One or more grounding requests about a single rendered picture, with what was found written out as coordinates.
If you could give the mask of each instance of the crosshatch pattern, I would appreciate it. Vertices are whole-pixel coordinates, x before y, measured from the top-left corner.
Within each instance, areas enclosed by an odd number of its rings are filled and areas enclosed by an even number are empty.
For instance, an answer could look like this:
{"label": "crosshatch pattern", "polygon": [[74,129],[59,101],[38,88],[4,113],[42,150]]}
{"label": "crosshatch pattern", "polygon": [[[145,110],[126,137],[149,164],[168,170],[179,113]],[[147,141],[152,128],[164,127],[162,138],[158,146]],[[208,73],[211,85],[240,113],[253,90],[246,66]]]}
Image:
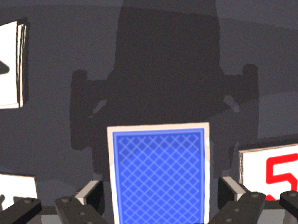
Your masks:
{"label": "crosshatch pattern", "polygon": [[114,132],[121,224],[202,223],[204,129]]}

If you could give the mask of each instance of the blue playing card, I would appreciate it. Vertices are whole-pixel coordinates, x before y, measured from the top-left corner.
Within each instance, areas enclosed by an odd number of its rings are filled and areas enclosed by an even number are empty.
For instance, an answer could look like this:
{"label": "blue playing card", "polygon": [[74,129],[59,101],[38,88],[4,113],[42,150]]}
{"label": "blue playing card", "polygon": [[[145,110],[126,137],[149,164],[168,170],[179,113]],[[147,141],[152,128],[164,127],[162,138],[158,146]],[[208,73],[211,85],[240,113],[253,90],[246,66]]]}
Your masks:
{"label": "blue playing card", "polygon": [[209,221],[209,129],[194,126],[108,128],[115,223]]}

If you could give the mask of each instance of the blue rectangle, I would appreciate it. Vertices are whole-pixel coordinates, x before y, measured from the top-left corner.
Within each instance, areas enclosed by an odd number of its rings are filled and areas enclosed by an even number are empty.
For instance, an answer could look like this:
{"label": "blue rectangle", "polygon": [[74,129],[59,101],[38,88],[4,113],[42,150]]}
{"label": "blue rectangle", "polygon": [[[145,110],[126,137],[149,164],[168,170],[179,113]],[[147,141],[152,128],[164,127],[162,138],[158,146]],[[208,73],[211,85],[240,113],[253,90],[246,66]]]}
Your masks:
{"label": "blue rectangle", "polygon": [[204,223],[203,128],[114,132],[113,145],[120,224]]}

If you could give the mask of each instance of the card with red number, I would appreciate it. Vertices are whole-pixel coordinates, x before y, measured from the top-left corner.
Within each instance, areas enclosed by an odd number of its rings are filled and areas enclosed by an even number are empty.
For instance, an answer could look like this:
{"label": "card with red number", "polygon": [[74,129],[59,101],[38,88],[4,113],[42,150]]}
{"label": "card with red number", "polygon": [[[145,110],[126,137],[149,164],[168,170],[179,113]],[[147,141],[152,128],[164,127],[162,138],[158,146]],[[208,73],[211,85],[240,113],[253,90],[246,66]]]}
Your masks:
{"label": "card with red number", "polygon": [[239,183],[250,191],[279,200],[285,191],[297,191],[298,144],[239,151]]}

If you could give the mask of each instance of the number 5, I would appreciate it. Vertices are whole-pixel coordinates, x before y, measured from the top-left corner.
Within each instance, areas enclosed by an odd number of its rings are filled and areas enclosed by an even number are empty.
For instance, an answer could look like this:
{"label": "number 5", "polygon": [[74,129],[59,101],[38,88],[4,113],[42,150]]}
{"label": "number 5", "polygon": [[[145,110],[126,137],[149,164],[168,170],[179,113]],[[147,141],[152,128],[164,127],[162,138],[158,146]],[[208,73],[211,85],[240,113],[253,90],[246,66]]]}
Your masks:
{"label": "number 5", "polygon": [[[273,175],[273,166],[276,164],[294,162],[298,160],[298,154],[289,154],[284,156],[277,156],[268,158],[266,161],[266,183],[267,184],[274,184],[283,181],[288,181],[291,184],[291,190],[297,191],[297,179],[291,173],[285,173],[280,175]],[[267,195],[266,200],[268,201],[276,201],[272,195]]]}

